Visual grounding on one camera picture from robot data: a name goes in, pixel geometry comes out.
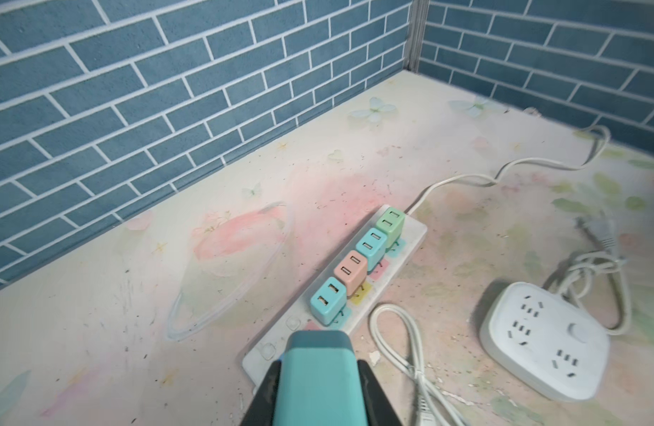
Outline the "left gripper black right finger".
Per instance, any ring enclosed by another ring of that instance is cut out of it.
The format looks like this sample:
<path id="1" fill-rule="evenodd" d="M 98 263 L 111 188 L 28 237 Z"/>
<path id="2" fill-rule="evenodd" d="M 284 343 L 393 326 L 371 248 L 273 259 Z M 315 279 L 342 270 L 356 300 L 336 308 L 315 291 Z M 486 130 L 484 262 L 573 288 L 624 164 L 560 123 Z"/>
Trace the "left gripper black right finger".
<path id="1" fill-rule="evenodd" d="M 369 426 L 401 426 L 387 395 L 378 382 L 370 365 L 365 360 L 357 360 L 360 383 L 364 395 L 364 407 Z"/>

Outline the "teal plug adapter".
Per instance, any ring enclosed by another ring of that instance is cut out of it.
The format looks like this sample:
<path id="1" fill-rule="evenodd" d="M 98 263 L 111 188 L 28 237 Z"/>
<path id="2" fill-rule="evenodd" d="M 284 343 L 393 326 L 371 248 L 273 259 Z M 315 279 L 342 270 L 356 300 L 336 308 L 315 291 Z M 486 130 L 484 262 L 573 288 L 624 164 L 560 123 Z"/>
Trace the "teal plug adapter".
<path id="1" fill-rule="evenodd" d="M 323 326 L 329 326 L 346 306 L 347 288 L 338 279 L 328 278 L 309 299 L 313 316 Z"/>
<path id="2" fill-rule="evenodd" d="M 356 251 L 367 261 L 368 273 L 371 273 L 384 257 L 387 243 L 387 235 L 377 227 L 372 227 L 365 232 L 363 237 L 355 245 Z"/>
<path id="3" fill-rule="evenodd" d="M 281 360 L 275 425 L 366 425 L 357 360 L 338 330 L 293 333 Z"/>

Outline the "teal plug adapter top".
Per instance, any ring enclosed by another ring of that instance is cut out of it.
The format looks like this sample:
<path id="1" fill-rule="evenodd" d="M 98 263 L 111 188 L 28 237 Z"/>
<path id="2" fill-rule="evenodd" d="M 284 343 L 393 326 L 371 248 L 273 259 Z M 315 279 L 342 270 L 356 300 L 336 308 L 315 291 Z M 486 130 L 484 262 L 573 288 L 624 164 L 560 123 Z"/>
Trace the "teal plug adapter top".
<path id="1" fill-rule="evenodd" d="M 293 333 L 281 360 L 275 425 L 366 425 L 357 360 L 338 330 Z"/>

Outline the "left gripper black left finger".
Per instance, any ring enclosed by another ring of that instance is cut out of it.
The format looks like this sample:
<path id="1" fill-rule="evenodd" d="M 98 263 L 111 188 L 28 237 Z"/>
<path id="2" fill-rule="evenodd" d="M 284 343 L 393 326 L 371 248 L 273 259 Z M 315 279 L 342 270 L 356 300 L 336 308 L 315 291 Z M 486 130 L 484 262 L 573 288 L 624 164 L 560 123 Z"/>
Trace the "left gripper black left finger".
<path id="1" fill-rule="evenodd" d="M 271 426 L 277 403 L 277 389 L 282 361 L 273 361 L 261 382 L 240 426 Z"/>

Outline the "green plug adapter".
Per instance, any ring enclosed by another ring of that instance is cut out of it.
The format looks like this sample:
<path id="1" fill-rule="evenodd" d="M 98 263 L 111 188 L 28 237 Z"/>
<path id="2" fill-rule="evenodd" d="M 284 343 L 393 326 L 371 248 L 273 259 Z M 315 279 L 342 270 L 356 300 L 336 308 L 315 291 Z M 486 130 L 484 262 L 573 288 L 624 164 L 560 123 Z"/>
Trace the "green plug adapter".
<path id="1" fill-rule="evenodd" d="M 387 236 L 389 250 L 400 238 L 406 215 L 399 209 L 389 207 L 377 220 L 375 227 Z"/>

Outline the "pink plug adapter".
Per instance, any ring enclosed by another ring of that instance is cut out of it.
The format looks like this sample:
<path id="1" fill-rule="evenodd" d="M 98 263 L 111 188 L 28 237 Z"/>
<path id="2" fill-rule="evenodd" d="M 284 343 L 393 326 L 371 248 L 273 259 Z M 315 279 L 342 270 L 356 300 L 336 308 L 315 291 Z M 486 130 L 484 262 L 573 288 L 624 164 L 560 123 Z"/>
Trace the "pink plug adapter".
<path id="1" fill-rule="evenodd" d="M 364 283 L 367 273 L 367 258 L 357 250 L 350 250 L 333 270 L 334 277 L 346 287 L 348 297 Z"/>

